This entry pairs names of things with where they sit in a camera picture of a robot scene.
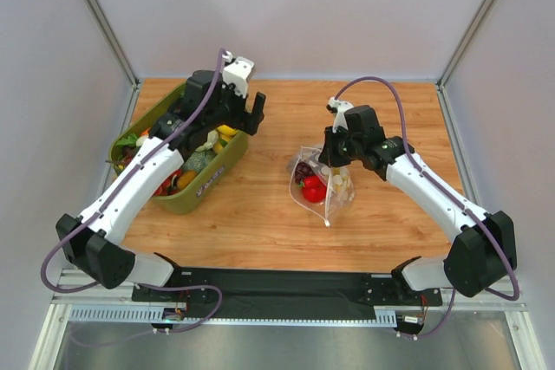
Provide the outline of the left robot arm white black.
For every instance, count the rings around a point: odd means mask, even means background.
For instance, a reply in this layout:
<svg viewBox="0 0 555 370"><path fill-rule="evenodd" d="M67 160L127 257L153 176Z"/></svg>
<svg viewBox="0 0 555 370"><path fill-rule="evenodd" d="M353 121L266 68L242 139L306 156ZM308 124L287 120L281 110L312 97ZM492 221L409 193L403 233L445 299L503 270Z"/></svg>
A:
<svg viewBox="0 0 555 370"><path fill-rule="evenodd" d="M184 94L151 123L139 151L108 189L77 217L63 215L55 228L63 254L106 289L123 282L163 287L175 267L159 255L121 247L139 211L210 132L226 125L253 135L264 118L264 94L247 108L251 62L238 58L221 70L198 70Z"/></svg>

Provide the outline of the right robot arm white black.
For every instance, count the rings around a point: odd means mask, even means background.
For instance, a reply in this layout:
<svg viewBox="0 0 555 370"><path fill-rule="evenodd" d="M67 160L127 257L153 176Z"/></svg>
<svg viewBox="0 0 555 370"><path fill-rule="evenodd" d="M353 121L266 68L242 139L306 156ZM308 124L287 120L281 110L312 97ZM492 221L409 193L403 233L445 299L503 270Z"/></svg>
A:
<svg viewBox="0 0 555 370"><path fill-rule="evenodd" d="M334 121L324 130L320 163L343 167L361 162L415 201L451 243L444 257L416 257L394 269L403 285L413 291L453 288L474 297L514 274L514 224L506 213L474 204L427 167L401 137L386 137L372 107L330 99L327 109Z"/></svg>

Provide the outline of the clear zip top bag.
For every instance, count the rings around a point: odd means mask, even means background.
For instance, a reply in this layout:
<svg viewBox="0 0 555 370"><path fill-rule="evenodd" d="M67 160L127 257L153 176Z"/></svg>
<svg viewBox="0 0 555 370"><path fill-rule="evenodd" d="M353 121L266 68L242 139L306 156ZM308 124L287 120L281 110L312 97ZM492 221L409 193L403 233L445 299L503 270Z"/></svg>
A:
<svg viewBox="0 0 555 370"><path fill-rule="evenodd" d="M346 167L328 167L318 162L322 151L320 146L301 146L290 159L287 171L290 174L289 194L292 200L305 210L318 216L326 227L330 227L341 210L346 208L355 197L355 187ZM302 195L302 182L294 181L294 170L298 162L306 162L327 186L325 200L319 204L306 201Z"/></svg>

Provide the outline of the fake yellow lemon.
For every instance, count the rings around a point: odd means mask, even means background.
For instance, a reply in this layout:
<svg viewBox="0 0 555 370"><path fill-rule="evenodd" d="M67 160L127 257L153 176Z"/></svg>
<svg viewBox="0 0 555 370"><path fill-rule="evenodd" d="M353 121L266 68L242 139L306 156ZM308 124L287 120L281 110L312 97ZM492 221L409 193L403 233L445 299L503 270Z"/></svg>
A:
<svg viewBox="0 0 555 370"><path fill-rule="evenodd" d="M237 129L229 127L227 125L222 125L222 126L217 127L217 131L220 134L222 134L224 136L229 136L229 137L234 137L238 133Z"/></svg>

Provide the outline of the fake red chili pepper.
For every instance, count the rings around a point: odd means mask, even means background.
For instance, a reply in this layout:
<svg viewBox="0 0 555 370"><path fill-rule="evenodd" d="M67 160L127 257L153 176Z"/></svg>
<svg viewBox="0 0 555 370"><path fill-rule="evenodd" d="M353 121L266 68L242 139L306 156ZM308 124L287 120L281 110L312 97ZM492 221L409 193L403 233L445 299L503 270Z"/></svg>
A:
<svg viewBox="0 0 555 370"><path fill-rule="evenodd" d="M303 179L301 192L306 201L319 204L325 200L327 186L317 175L312 175Z"/></svg>

